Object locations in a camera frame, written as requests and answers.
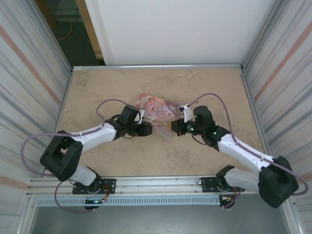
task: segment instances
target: corrugated metal wall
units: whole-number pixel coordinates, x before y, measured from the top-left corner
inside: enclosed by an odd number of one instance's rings
[[[285,156],[312,187],[311,31],[312,1],[287,1],[245,67],[273,155]],[[294,200],[306,233],[312,233],[312,189]]]
[[[54,131],[70,67],[31,0],[0,2],[0,233],[11,233],[33,176],[20,160],[30,135]],[[49,139],[26,146],[29,165]]]

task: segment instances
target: food package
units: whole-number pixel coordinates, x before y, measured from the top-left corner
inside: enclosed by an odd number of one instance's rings
[[[168,123],[181,118],[179,104],[148,94],[141,94],[135,106],[139,110],[145,110],[143,120],[152,124],[153,133],[166,138],[176,135],[171,131]]]

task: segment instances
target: marble-patterned surface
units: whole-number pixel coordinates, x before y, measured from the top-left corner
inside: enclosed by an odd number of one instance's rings
[[[95,109],[108,98],[134,104],[141,93],[148,93],[185,104],[206,92],[223,98],[236,136],[262,151],[238,69],[75,71],[60,129],[78,132],[99,125]],[[228,128],[223,107],[215,97],[204,97],[194,107],[197,105],[207,105],[216,124]],[[122,109],[121,103],[108,102],[100,112],[109,118]],[[232,157],[196,143],[190,135],[120,138],[88,150],[80,162],[102,176],[212,175],[226,165],[246,170]]]

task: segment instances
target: snack bag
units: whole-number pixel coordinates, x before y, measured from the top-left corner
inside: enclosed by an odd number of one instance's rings
[[[176,135],[169,128],[168,122],[181,118],[178,104],[148,94],[141,94],[135,106],[139,110],[145,110],[144,121],[152,124],[153,133],[166,138]]]

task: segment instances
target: vent grille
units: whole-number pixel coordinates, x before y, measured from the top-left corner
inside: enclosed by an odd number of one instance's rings
[[[94,206],[85,204],[85,197],[59,198],[61,206]],[[219,195],[181,195],[181,196],[108,196],[99,206],[153,206],[153,205],[220,205]],[[41,197],[38,207],[56,206],[53,197]]]

